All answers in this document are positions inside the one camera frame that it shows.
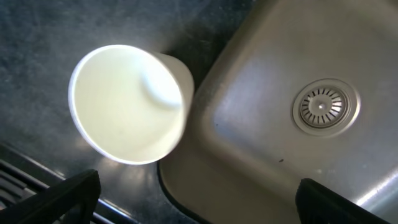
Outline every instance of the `dark stone surface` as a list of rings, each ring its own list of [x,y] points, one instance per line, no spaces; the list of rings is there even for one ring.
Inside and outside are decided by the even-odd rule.
[[[119,164],[87,145],[69,113],[68,82],[91,50],[126,44],[179,58],[198,88],[252,4],[0,0],[0,141],[64,177],[97,169],[101,199],[137,222],[193,222],[165,197],[156,163]]]

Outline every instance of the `plastic cup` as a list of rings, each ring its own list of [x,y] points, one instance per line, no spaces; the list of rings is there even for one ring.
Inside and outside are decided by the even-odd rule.
[[[98,48],[72,73],[73,122],[102,155],[125,164],[157,161],[179,142],[193,80],[178,59],[127,45]]]

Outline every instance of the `sink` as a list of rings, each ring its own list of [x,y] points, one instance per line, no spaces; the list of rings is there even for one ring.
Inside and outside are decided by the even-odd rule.
[[[396,21],[397,1],[257,2],[160,162],[170,197],[211,223],[299,223],[308,177],[398,222]]]

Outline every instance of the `sink drain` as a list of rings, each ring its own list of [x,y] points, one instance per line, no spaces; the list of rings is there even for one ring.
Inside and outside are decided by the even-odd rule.
[[[306,86],[293,105],[297,126],[316,136],[338,134],[352,124],[359,113],[355,90],[339,80],[319,80]]]

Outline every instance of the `drain ring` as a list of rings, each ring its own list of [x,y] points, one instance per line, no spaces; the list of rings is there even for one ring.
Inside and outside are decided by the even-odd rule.
[[[296,97],[293,118],[297,126],[315,136],[334,136],[358,116],[360,99],[348,84],[334,79],[315,81]]]

